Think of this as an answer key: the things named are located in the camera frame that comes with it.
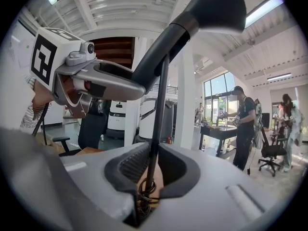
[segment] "wooden panel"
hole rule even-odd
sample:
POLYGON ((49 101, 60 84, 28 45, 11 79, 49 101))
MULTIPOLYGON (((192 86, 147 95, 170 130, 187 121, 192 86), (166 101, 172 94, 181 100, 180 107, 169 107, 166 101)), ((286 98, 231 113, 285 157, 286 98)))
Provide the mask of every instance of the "wooden panel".
POLYGON ((76 155, 84 155, 84 154, 91 154, 91 153, 98 153, 98 152, 103 152, 103 151, 99 149, 94 149, 91 147, 86 147, 85 149, 78 152, 76 155))
POLYGON ((134 58, 135 38, 113 37, 99 38, 92 41, 98 59, 121 64, 131 69, 134 58))
POLYGON ((117 64, 131 64, 131 60, 125 59, 125 58, 104 58, 104 60, 117 63, 117 64))

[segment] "window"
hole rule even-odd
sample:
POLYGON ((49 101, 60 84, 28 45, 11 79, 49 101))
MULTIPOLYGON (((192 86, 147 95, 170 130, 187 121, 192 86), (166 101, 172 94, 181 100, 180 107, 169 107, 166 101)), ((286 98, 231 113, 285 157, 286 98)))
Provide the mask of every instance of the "window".
POLYGON ((226 83, 227 83, 227 91, 231 91, 235 87, 234 76, 230 72, 225 74, 226 83))
POLYGON ((227 72, 204 83, 205 118, 208 122, 217 121, 217 117, 224 112, 237 112, 238 101, 236 96, 231 96, 230 91, 235 87, 234 76, 227 72))
POLYGON ((226 83, 224 75, 212 79, 211 84, 212 84, 212 95, 226 92, 226 83))
POLYGON ((211 96, 211 83, 210 81, 207 81, 206 83, 204 83, 204 93, 206 97, 211 96))

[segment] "person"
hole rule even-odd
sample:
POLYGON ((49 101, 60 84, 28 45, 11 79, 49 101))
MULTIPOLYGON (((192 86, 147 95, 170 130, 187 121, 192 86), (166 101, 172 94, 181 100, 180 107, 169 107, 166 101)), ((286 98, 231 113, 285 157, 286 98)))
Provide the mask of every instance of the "person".
POLYGON ((288 94, 284 94, 282 100, 284 102, 285 137, 289 139, 285 146, 287 154, 283 156, 281 165, 283 166, 282 170, 284 172, 289 172, 292 167, 292 147, 294 144, 299 145, 301 143, 300 134, 304 117, 300 110, 293 104, 288 94))
POLYGON ((250 144, 254 136, 256 105, 250 97, 246 97, 243 88, 240 86, 236 86, 231 94, 237 96, 239 108, 236 113, 227 114, 227 117, 237 115, 240 117, 237 124, 236 153, 233 164, 240 170, 244 170, 249 157, 250 144))
POLYGON ((279 119, 282 119, 284 117, 283 106, 284 106, 284 103, 280 102, 280 104, 279 104, 279 112, 278 112, 278 118, 279 119))
POLYGON ((204 107, 202 103, 199 104, 199 107, 197 108, 197 116, 198 116, 198 124, 200 125, 203 120, 203 112, 204 112, 204 107))
MULTIPOLYGON (((34 91, 35 95, 30 103, 20 125, 23 132, 32 133, 33 128, 36 126, 39 118, 41 117, 45 104, 54 101, 51 92, 45 88, 40 82, 36 81, 35 77, 28 75, 25 77, 25 81, 28 86, 34 91)), ((71 96, 74 95, 76 89, 73 84, 73 80, 69 76, 62 76, 64 83, 64 90, 71 96)), ((90 89, 90 83, 85 83, 85 88, 90 89)))
POLYGON ((256 105, 256 118, 254 122, 253 142, 254 142, 255 147, 260 150, 262 147, 262 138, 261 138, 262 106, 258 98, 255 100, 255 105, 256 105))

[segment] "black office chair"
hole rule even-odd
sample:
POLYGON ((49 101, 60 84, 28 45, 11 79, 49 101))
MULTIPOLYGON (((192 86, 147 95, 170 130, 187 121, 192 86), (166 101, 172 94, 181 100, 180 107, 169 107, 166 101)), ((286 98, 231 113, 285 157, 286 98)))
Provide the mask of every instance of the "black office chair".
POLYGON ((272 144, 269 145, 269 141, 266 137, 266 134, 265 134, 263 127, 261 128, 261 132, 262 132, 263 139, 264 139, 261 154, 262 154, 263 158, 269 158, 269 160, 266 160, 266 159, 259 159, 258 160, 258 164, 260 162, 264 162, 264 164, 259 167, 259 171, 261 171, 262 167, 264 167, 266 165, 270 165, 271 169, 273 170, 272 176, 275 177, 275 175, 276 175, 275 166, 278 167, 278 170, 280 169, 281 166, 279 164, 275 163, 274 159, 276 159, 277 156, 282 156, 282 155, 287 154, 286 150, 282 146, 283 146, 283 141, 287 141, 288 138, 280 138, 281 134, 279 134, 279 133, 272 134, 271 137, 277 138, 277 139, 272 140, 272 144))
POLYGON ((66 141, 70 139, 69 137, 57 137, 52 139, 53 142, 61 142, 65 150, 65 152, 59 154, 59 156, 75 155, 86 147, 98 148, 101 135, 107 125, 107 115, 105 113, 100 113, 98 107, 98 102, 92 102, 86 118, 81 121, 78 136, 78 145, 80 149, 72 151, 68 149, 66 141))

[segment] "desk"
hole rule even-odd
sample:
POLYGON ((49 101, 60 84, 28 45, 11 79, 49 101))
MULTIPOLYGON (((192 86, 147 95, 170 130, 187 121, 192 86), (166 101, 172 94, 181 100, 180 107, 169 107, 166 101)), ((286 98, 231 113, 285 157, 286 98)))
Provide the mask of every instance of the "desk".
POLYGON ((209 149, 216 151, 215 156, 225 159, 234 153, 234 146, 231 149, 227 148, 225 153, 222 153, 221 148, 226 139, 231 139, 236 137, 237 134, 236 127, 219 126, 219 129, 213 127, 201 127, 200 133, 201 133, 201 138, 200 138, 199 150, 202 151, 202 147, 204 144, 204 136, 209 136, 211 138, 219 140, 217 150, 215 148, 208 147, 209 149))
POLYGON ((103 152, 103 151, 99 149, 94 149, 91 147, 86 147, 85 149, 78 152, 76 155, 84 155, 84 154, 97 153, 97 152, 103 152))

